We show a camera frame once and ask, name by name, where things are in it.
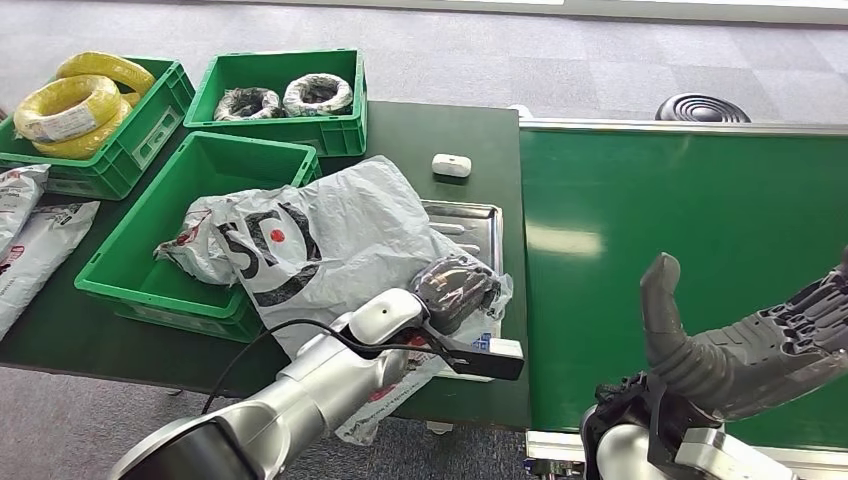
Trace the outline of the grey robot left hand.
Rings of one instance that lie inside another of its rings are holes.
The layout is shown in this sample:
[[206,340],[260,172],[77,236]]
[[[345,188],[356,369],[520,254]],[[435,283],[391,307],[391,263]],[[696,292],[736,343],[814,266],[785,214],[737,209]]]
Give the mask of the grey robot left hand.
[[416,274],[409,290],[424,304],[429,325],[448,336],[475,311],[491,309],[501,293],[501,281],[473,256],[451,254]]

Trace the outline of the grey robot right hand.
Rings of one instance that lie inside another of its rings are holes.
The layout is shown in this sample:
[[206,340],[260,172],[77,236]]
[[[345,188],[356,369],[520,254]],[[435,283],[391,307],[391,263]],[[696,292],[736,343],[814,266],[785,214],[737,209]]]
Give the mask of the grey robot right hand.
[[847,262],[790,299],[730,325],[686,333],[678,260],[660,253],[640,280],[645,354],[668,388],[722,421],[758,415],[847,373]]

